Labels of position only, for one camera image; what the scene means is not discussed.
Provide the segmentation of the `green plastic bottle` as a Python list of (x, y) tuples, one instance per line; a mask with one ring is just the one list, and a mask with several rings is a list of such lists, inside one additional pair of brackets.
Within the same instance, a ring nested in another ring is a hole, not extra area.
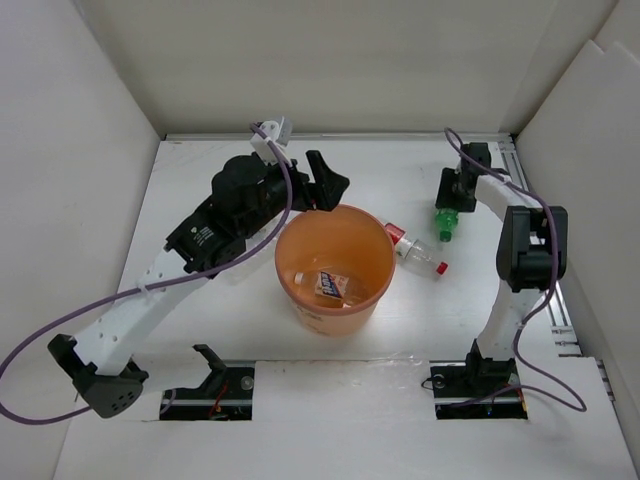
[(434, 220), (439, 241), (450, 242), (458, 226), (459, 212), (451, 208), (439, 208), (436, 210)]

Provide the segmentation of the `red label clear bottle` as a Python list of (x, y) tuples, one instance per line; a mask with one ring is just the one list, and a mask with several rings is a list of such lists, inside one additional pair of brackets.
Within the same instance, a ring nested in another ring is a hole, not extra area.
[(447, 272), (449, 265), (441, 258), (436, 248), (411, 237), (406, 230), (392, 222), (383, 220), (382, 224), (391, 238), (396, 255), (407, 270), (417, 275), (434, 278)]

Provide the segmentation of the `blue white label clear bottle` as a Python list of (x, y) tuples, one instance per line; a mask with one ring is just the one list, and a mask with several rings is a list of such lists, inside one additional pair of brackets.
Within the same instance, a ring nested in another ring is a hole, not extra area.
[(352, 308), (369, 298), (365, 284), (346, 271), (297, 272), (293, 282), (301, 298), (324, 308)]

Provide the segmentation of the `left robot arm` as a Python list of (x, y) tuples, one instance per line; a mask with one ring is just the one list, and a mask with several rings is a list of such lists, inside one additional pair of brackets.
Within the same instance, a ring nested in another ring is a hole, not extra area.
[(168, 235), (131, 295), (76, 335), (56, 335), (51, 356), (88, 407), (103, 419), (151, 390), (150, 373), (134, 352), (183, 300), (239, 264), (248, 239), (291, 211), (332, 211), (350, 185), (321, 153), (306, 153), (311, 172), (295, 161), (268, 165), (255, 153), (228, 160), (211, 194)]

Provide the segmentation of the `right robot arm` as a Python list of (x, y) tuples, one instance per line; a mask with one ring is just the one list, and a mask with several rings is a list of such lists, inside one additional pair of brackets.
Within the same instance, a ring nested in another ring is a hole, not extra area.
[(439, 239), (449, 241), (460, 213), (478, 203), (487, 206), (502, 230), (496, 252), (500, 279), (489, 319), (460, 365), (434, 365), (431, 380), (438, 398), (488, 396), (508, 385), (516, 374), (514, 341), (543, 294), (566, 271), (568, 213), (511, 184), (504, 170), (491, 167), (485, 143), (463, 143), (455, 168), (442, 170), (435, 201)]

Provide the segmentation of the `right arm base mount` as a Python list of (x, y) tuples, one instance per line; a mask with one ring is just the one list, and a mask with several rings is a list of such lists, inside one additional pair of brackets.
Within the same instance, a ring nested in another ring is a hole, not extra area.
[(421, 387), (432, 392), (438, 420), (527, 420), (524, 395), (512, 389), (518, 383), (515, 368), (473, 377), (463, 362), (431, 362)]

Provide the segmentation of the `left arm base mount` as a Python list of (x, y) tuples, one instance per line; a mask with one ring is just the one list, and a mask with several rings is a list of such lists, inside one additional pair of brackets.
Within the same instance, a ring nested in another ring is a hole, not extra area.
[(159, 420), (250, 421), (256, 362), (225, 362), (206, 344), (196, 344), (194, 350), (206, 360), (207, 375), (196, 387), (166, 390)]

